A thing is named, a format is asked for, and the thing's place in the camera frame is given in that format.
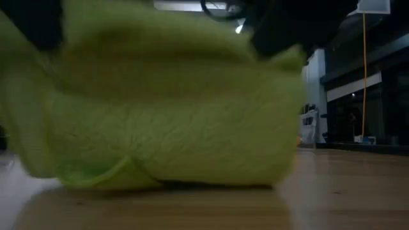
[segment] white pillar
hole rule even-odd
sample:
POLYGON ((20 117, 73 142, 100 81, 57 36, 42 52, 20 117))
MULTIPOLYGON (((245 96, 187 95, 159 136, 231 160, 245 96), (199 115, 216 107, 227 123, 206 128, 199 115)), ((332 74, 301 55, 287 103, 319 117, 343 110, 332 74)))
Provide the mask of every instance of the white pillar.
POLYGON ((327 119, 321 115, 327 114, 327 94, 320 84, 320 78, 325 75, 325 51, 315 50, 309 58, 309 64, 303 68, 303 80, 307 86, 307 103, 314 104, 319 110, 317 143, 325 143, 323 134, 328 131, 327 119))

